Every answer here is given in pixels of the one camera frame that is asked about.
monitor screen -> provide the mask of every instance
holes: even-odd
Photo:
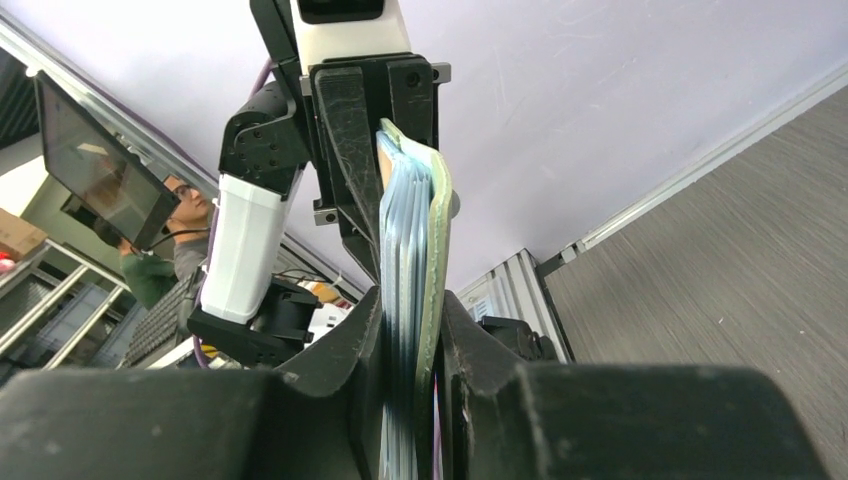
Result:
[[[149,248],[179,199],[44,72],[35,83],[47,172],[136,248]]]

green cloth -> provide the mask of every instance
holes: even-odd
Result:
[[[136,300],[150,310],[177,284],[174,264],[156,255],[124,255],[121,273]]]

gray wood surface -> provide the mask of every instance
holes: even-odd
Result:
[[[848,479],[848,89],[546,280],[578,361],[756,367]]]

man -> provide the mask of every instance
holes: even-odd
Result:
[[[118,250],[124,281],[136,300],[147,310],[153,308],[176,285],[173,263],[156,255],[136,252],[130,242],[102,218],[94,222],[94,233],[106,245]]]
[[[165,186],[180,199],[166,223],[174,235],[174,271],[180,280],[189,278],[209,254],[209,201],[196,188],[177,177],[165,179]]]

gray shirt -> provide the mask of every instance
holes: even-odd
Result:
[[[174,245],[174,273],[177,279],[184,280],[191,276],[198,265],[206,260],[209,252],[209,239],[198,238]]]

